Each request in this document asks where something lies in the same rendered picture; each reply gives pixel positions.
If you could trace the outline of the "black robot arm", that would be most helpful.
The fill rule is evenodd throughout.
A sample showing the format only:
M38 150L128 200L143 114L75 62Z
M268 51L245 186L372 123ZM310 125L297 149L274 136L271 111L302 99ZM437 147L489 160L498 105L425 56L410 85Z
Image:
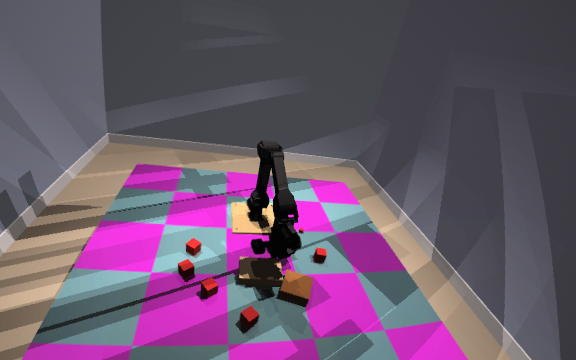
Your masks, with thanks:
M250 212L247 212L250 222L263 221L262 210L269 205L267 186L272 169L275 196L273 198L273 231L279 235L272 242L277 257L281 260L295 254L301 238L294 229L294 223L298 223L298 209L293 194L289 191L284 165L283 147L277 141L260 141L257 144L257 153L260 165L256 188L251 192L246 204ZM289 217L293 215L294 217Z

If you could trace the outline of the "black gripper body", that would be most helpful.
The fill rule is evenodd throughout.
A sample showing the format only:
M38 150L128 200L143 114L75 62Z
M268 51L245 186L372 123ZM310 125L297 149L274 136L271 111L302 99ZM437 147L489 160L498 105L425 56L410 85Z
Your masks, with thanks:
M259 255L259 254L263 254L265 252L265 247L267 247L268 251L275 251L275 249L272 249L272 242L274 241L275 238L279 238L279 235L277 233L275 233L272 229L272 227L270 228L271 230L271 236L269 236L269 240L267 241L263 241L262 238L254 238L250 240L250 244L253 248L254 254ZM297 249L300 249L302 245L302 242L300 241L300 243L297 245Z

